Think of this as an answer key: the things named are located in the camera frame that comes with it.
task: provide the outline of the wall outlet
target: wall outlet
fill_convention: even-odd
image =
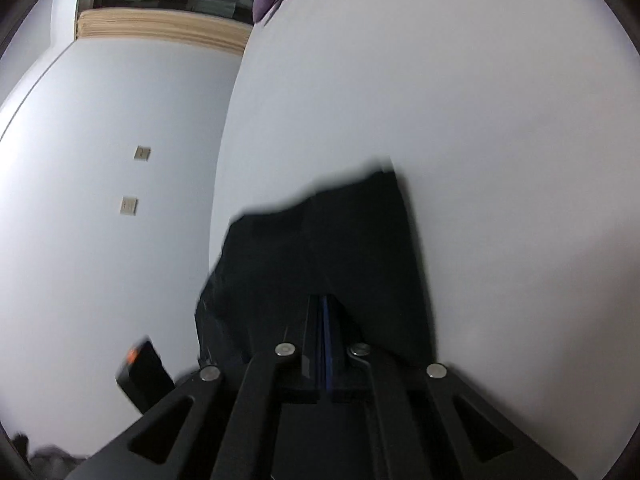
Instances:
[[[122,197],[122,204],[120,205],[121,215],[135,215],[138,208],[138,199],[132,196]]]
[[[133,160],[149,160],[149,155],[151,155],[151,148],[138,146],[136,154],[133,156]]]

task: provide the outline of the black cloth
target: black cloth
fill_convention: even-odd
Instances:
[[[284,340],[301,345],[310,294],[335,296],[366,342],[414,365],[433,361],[394,172],[233,222],[196,308],[201,363],[233,367]]]

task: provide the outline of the triangular cutout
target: triangular cutout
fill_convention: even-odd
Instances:
[[[492,458],[514,449],[511,439],[502,434],[463,397],[453,397],[453,405],[480,462],[489,462]]]
[[[144,433],[136,436],[131,441],[129,450],[156,464],[166,462],[192,405],[193,399],[191,397],[181,399],[161,415]]]

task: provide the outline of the bolt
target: bolt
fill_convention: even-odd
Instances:
[[[431,379],[441,379],[447,375],[447,369],[440,363],[434,363],[427,366],[427,375]]]
[[[356,357],[365,357],[371,353],[371,347],[366,343],[356,343],[355,345],[351,345],[349,352]]]
[[[217,366],[205,366],[200,370],[200,378],[203,381],[215,381],[220,377],[220,369]]]
[[[276,354],[287,357],[296,353],[296,347],[292,343],[280,343],[276,346]]]

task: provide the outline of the orange light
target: orange light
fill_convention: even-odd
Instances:
[[[138,349],[132,348],[127,352],[127,363],[132,365],[134,361],[138,358]]]

